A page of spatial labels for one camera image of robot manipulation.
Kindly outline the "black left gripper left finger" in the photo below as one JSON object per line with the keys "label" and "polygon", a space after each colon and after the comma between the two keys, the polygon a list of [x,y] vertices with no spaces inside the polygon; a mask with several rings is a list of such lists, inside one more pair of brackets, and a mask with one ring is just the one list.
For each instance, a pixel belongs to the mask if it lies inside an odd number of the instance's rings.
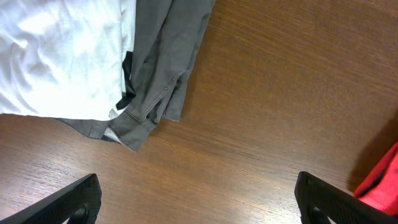
{"label": "black left gripper left finger", "polygon": [[101,197],[97,175],[88,174],[1,220],[1,224],[95,224]]}

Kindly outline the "black leggings with pink waistband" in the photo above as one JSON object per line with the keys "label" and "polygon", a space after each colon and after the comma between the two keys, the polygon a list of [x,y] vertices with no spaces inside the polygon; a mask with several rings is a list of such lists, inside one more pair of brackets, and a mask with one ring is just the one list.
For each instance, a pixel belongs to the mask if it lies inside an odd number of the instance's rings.
{"label": "black leggings with pink waistband", "polygon": [[354,191],[354,197],[388,215],[397,216],[397,143]]}

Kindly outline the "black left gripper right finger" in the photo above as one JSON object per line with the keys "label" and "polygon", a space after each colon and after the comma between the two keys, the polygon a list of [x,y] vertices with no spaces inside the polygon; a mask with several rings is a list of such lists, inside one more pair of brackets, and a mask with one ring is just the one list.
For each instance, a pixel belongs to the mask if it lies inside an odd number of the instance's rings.
{"label": "black left gripper right finger", "polygon": [[397,218],[377,210],[314,175],[301,171],[295,198],[303,224],[397,224]]}

